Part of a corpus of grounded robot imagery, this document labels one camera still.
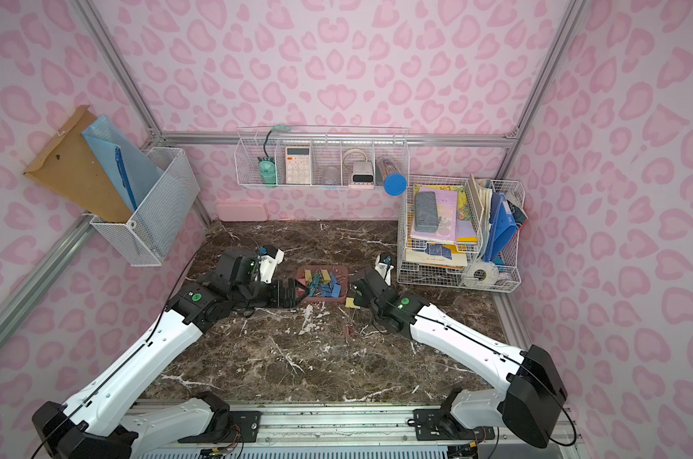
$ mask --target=stack of papers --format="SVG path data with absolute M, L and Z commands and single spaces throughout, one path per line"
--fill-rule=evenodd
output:
M 469 264 L 466 254 L 457 251 L 455 245 L 443 244 L 426 244 L 424 250 L 407 248 L 405 250 L 405 261 L 452 268 L 463 268 Z
M 469 192 L 460 185 L 420 185 L 413 187 L 413 193 L 433 192 L 436 196 L 436 207 L 440 220 L 439 228 L 433 233 L 415 230 L 411 225 L 410 237 L 433 243 L 443 244 L 477 244 L 477 233 L 471 224 L 471 207 Z

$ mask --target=white wire basket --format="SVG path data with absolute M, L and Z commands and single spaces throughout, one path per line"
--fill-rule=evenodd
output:
M 518 181 L 491 180 L 496 191 L 511 193 L 522 205 L 525 199 L 525 190 Z M 459 252 L 466 253 L 467 267 L 441 267 L 433 264 L 411 263 L 405 261 L 405 250 L 412 248 L 424 250 L 426 241 L 410 237 L 410 227 L 413 225 L 413 185 L 460 185 L 469 189 L 469 179 L 454 177 L 410 176 L 408 179 L 408 191 L 403 196 L 402 209 L 398 222 L 398 265 L 397 280 L 400 283 L 414 283 L 430 286 L 457 287 L 462 289 L 503 291 L 511 292 L 520 285 L 520 273 L 517 270 L 517 233 L 509 243 L 500 251 L 500 257 L 504 266 L 498 267 L 502 283 L 500 285 L 482 284 L 469 274 L 472 263 L 477 260 L 479 247 L 482 245 L 481 234 L 477 234 L 477 244 L 457 244 Z M 471 209 L 471 224 L 479 227 L 479 210 L 473 206 L 469 199 Z
M 354 161 L 362 161 L 360 155 L 344 153 L 359 148 L 367 155 L 375 170 L 375 162 L 389 159 L 398 173 L 407 177 L 410 170 L 410 154 L 407 149 L 407 130 L 398 128 L 367 128 L 340 126 L 301 125 L 292 126 L 290 132 L 272 132 L 269 127 L 239 129 L 239 142 L 234 153 L 237 183 L 244 188 L 346 188 L 349 184 Z M 311 150 L 311 182 L 289 184 L 286 179 L 286 148 L 308 147 Z M 275 161 L 275 184 L 264 184 L 260 177 L 259 162 L 265 152 Z M 325 171 L 337 168 L 339 177 L 329 181 Z
M 92 219 L 92 226 L 136 267 L 163 264 L 199 193 L 183 150 L 156 147 L 148 157 L 164 172 L 127 223 Z

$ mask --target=blue binder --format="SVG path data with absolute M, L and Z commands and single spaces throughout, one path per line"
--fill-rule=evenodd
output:
M 492 223 L 492 228 L 489 231 L 489 241 L 484 257 L 485 262 L 494 260 L 499 251 L 507 245 L 517 231 L 515 218 L 512 216 L 512 211 L 503 192 L 494 192 L 492 194 L 490 222 Z

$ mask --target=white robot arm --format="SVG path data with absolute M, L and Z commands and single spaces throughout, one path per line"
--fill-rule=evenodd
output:
M 283 252 L 273 246 L 258 252 L 225 251 L 214 270 L 169 299 L 157 321 L 94 381 L 62 405 L 47 402 L 34 413 L 47 453 L 59 459 L 123 459 L 171 440 L 226 441 L 235 436 L 228 405 L 211 393 L 142 417 L 125 413 L 219 319 L 256 307 L 295 308 L 305 297 L 296 297 L 296 281 L 289 279 L 285 286 L 272 280 L 282 261 Z
M 440 350 L 494 388 L 454 390 L 437 412 L 416 410 L 416 419 L 428 432 L 425 439 L 443 435 L 470 440 L 474 427 L 504 426 L 526 443 L 545 448 L 568 397 L 551 356 L 535 345 L 525 351 L 498 342 L 412 292 L 399 294 L 385 282 L 384 271 L 365 269 L 355 274 L 355 304 L 370 308 L 374 321 L 389 333 Z M 420 428 L 416 433 L 423 439 Z

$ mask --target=black cable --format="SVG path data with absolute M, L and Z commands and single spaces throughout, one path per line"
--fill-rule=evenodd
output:
M 158 330 L 158 326 L 161 324 L 161 319 L 163 318 L 163 313 L 165 312 L 165 307 L 168 305 L 168 300 L 171 299 L 173 296 L 173 292 L 176 291 L 176 287 L 178 286 L 178 283 L 181 281 L 181 278 L 184 277 L 184 274 L 186 274 L 187 267 L 191 264 L 191 262 L 194 261 L 194 258 L 196 255 L 198 255 L 199 252 L 201 252 L 201 249 L 206 247 L 207 245 L 211 244 L 211 241 L 215 240 L 217 235 L 213 236 L 210 240 L 206 241 L 205 243 L 201 244 L 198 249 L 194 252 L 193 255 L 191 255 L 191 258 L 186 262 L 184 265 L 184 269 L 181 271 L 181 273 L 178 275 L 178 279 L 173 283 L 173 287 L 170 289 L 170 292 L 168 293 L 168 296 L 166 297 L 166 300 L 163 302 L 163 308 L 161 309 L 160 314 L 158 314 L 158 319 L 156 320 L 156 326 L 153 327 L 153 329 L 150 331 L 150 335 L 145 339 L 145 342 L 149 342 L 150 338 L 153 337 L 153 334 L 156 333 L 156 330 Z
M 374 323 L 374 317 L 372 317 L 372 320 L 370 321 L 370 324 L 372 324 L 372 326 L 374 327 L 374 329 L 377 330 L 377 332 L 378 332 L 380 335 L 389 335 L 389 334 L 390 334 L 390 332 L 387 331 L 387 330 L 381 331 L 379 328 L 377 328 L 377 324 Z
M 71 417 L 73 417 L 73 415 L 75 415 L 76 412 L 79 411 L 79 410 L 81 409 L 81 407 L 83 407 L 83 406 L 84 406 L 83 403 L 82 403 L 81 405 L 79 405 L 69 416 L 66 417 L 66 419 L 64 419 L 63 421 L 61 421 L 61 423 L 60 423 L 58 426 L 56 426 L 56 428 L 54 428 L 53 430 L 51 430 L 51 432 L 46 436 L 46 439 L 40 442 L 40 445 L 38 445 L 38 448 L 35 449 L 35 452 L 33 453 L 32 456 L 30 456 L 30 459 L 35 459 L 35 456 L 38 454 L 38 452 L 39 452 L 40 449 L 43 447 L 43 445 L 45 445 L 46 443 L 48 443 L 48 438 L 50 438 L 51 436 L 53 436 L 53 435 L 56 433 L 56 431 L 59 429 L 59 427 L 63 426 L 63 425 L 66 423 L 66 420 L 69 419 L 69 418 L 71 418 Z
M 385 263 L 388 265 L 388 267 L 385 269 L 385 275 L 382 277 L 382 280 L 387 280 L 388 274 L 390 274 L 390 268 L 392 267 L 392 254 L 385 258 Z
M 242 438 L 242 449 L 239 451 L 239 454 L 237 454 L 237 459 L 239 459 L 241 457 L 243 451 L 244 451 L 244 438 Z
M 477 432 L 476 432 L 476 430 L 471 429 L 471 433 L 474 434 L 474 445 L 477 446 L 477 447 L 479 447 L 479 444 L 480 444 L 480 443 L 479 443 L 479 440 L 477 439 Z M 487 431 L 485 431 L 485 440 L 487 440 Z M 459 448 L 458 451 L 454 451 L 453 453 L 449 454 L 449 457 L 456 457 L 456 456 L 458 456 L 459 454 L 461 454 L 462 451 L 464 451 L 464 450 L 467 448 L 467 446 L 468 446 L 468 447 L 471 447 L 471 442 L 469 442 L 469 443 L 465 444 L 464 446 L 462 446 L 461 448 Z
M 558 440 L 553 440 L 553 438 L 551 438 L 550 435 L 548 435 L 548 439 L 549 439 L 550 441 L 552 441 L 553 443 L 559 445 L 559 446 L 573 446 L 574 444 L 576 444 L 576 439 L 579 437 L 579 434 L 576 432 L 576 426 L 573 424 L 573 420 L 571 419 L 571 416 L 570 416 L 570 415 L 568 414 L 568 412 L 563 408 L 563 405 L 561 405 L 561 404 L 558 402 L 558 400 L 556 400 L 555 394 L 553 393 L 553 391 L 550 390 L 550 389 L 545 385 L 545 383 L 544 383 L 543 381 L 541 381 L 537 376 L 535 376 L 535 374 L 534 374 L 533 372 L 531 372 L 529 369 L 527 369 L 525 366 L 523 366 L 522 363 L 516 361 L 515 359 L 513 359 L 513 358 L 511 358 L 511 357 L 508 357 L 508 356 L 506 356 L 506 355 L 503 355 L 503 354 L 497 352 L 496 350 L 494 350 L 494 349 L 492 349 L 491 347 L 489 347 L 487 344 L 484 344 L 484 343 L 482 343 L 482 342 L 480 342 L 480 341 L 477 341 L 476 339 L 472 338 L 472 337 L 469 336 L 469 335 L 466 335 L 466 334 L 461 333 L 459 330 L 456 330 L 455 328 L 452 328 L 452 327 L 450 326 L 450 324 L 445 324 L 444 322 L 441 322 L 441 321 L 435 320 L 435 319 L 431 319 L 430 317 L 425 317 L 425 316 L 421 316 L 421 315 L 419 315 L 419 314 L 415 314 L 415 313 L 412 313 L 412 312 L 409 312 L 409 311 L 405 311 L 405 310 L 403 310 L 403 309 L 401 309 L 401 308 L 398 308 L 397 306 L 395 306 L 394 304 L 392 304 L 392 303 L 390 303 L 390 302 L 387 302 L 387 303 L 388 303 L 388 305 L 392 306 L 393 308 L 396 308 L 396 309 L 398 309 L 398 310 L 400 310 L 400 311 L 402 311 L 402 312 L 404 312 L 404 313 L 406 313 L 406 314 L 409 314 L 409 315 L 414 316 L 414 317 L 420 317 L 421 319 L 429 320 L 430 322 L 435 322 L 435 323 L 437 323 L 438 325 L 442 326 L 444 329 L 452 330 L 454 333 L 463 336 L 464 338 L 468 339 L 469 341 L 472 341 L 472 342 L 475 342 L 475 343 L 479 344 L 480 346 L 484 347 L 485 349 L 487 349 L 487 350 L 490 351 L 491 353 L 496 354 L 496 355 L 499 355 L 501 358 L 505 358 L 505 359 L 507 359 L 507 360 L 513 362 L 513 363 L 516 364 L 517 366 L 519 366 L 521 369 L 524 369 L 530 376 L 533 376 L 533 378 L 535 378 L 535 381 L 538 381 L 538 383 L 539 383 L 539 384 L 551 395 L 551 399 L 556 403 L 556 405 L 558 405 L 558 407 L 561 409 L 561 411 L 563 412 L 563 414 L 566 415 L 566 418 L 568 419 L 568 422 L 571 424 L 571 428 L 573 429 L 573 440 L 572 440 L 571 443 L 560 443 L 560 442 L 558 442 Z
M 272 129 L 270 129 L 270 132 L 267 133 L 265 136 L 265 143 L 262 144 L 262 151 L 265 152 L 265 157 L 267 158 L 268 161 L 270 161 L 270 156 L 267 154 L 267 150 L 265 149 L 265 145 L 267 145 L 267 140 L 270 138 L 270 134 L 272 133 Z
M 489 455 L 487 456 L 487 459 L 492 459 L 494 452 L 497 451 L 497 446 L 499 445 L 499 427 L 497 427 L 496 435 L 497 435 L 497 441 L 495 442 L 494 447 L 492 448 L 492 452 L 489 453 Z

